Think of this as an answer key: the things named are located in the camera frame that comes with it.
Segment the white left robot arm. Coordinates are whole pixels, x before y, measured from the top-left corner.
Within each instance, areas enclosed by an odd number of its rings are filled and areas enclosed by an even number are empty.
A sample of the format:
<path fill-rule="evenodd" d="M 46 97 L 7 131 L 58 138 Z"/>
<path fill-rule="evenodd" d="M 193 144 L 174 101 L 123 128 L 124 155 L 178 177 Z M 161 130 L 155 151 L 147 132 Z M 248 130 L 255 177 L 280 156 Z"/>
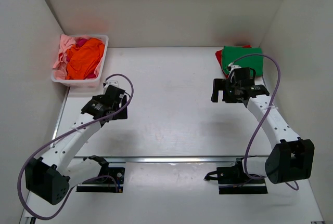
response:
<path fill-rule="evenodd" d="M 38 159 L 32 158 L 28 162 L 25 168 L 26 188 L 56 205 L 76 185 L 90 178 L 106 180 L 109 168 L 101 157 L 92 155 L 76 165 L 70 163 L 90 137 L 107 122 L 127 118 L 127 110 L 120 110 L 126 102 L 125 90 L 114 85 L 108 85 L 103 94 L 93 96 L 71 126 L 72 133 L 53 144 Z"/>

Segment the orange t-shirt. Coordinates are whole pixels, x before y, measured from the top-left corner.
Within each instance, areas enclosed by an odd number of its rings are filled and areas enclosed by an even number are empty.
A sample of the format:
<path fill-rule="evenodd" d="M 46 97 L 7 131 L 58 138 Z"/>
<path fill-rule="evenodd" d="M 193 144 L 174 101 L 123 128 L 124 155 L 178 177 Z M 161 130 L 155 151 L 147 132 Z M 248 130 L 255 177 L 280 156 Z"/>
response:
<path fill-rule="evenodd" d="M 104 43 L 96 38 L 89 39 L 84 46 L 72 46 L 67 53 L 67 80 L 85 80 L 97 77 L 96 69 L 103 57 Z"/>

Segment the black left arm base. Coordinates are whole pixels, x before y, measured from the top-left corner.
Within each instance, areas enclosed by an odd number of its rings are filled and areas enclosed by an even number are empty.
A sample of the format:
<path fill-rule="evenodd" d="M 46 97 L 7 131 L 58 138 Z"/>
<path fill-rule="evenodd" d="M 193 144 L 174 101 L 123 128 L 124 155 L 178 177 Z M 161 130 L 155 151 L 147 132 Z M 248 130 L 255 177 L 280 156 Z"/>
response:
<path fill-rule="evenodd" d="M 76 192 L 85 193 L 122 193 L 124 188 L 125 167 L 110 167 L 110 163 L 103 157 L 90 156 L 87 159 L 97 162 L 101 169 L 97 179 L 90 179 L 76 187 Z"/>

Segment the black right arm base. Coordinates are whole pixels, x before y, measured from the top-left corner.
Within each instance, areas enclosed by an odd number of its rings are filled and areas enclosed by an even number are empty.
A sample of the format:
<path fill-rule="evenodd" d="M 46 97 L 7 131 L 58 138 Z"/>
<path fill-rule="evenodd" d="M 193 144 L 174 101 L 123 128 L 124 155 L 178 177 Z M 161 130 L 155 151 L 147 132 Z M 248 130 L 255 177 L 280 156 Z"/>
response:
<path fill-rule="evenodd" d="M 208 172 L 205 181 L 217 181 L 219 195 L 253 195 L 268 194 L 264 179 L 250 179 L 244 172 L 241 159 L 237 158 L 234 165 L 220 166 Z"/>

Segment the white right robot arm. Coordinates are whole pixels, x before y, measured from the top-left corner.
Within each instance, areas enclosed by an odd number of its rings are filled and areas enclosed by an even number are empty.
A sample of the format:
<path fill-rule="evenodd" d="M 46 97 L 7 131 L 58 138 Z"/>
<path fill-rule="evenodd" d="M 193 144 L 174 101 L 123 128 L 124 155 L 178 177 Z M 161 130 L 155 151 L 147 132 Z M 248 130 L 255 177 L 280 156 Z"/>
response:
<path fill-rule="evenodd" d="M 250 156 L 247 147 L 244 158 L 233 170 L 238 182 L 267 178 L 271 183 L 288 183 L 311 176 L 314 143 L 303 139 L 287 124 L 274 106 L 268 90 L 255 81 L 252 68 L 232 67 L 228 78 L 213 81 L 211 101 L 216 103 L 223 93 L 225 103 L 242 103 L 259 122 L 257 128 L 266 134 L 272 151 L 267 159 Z"/>

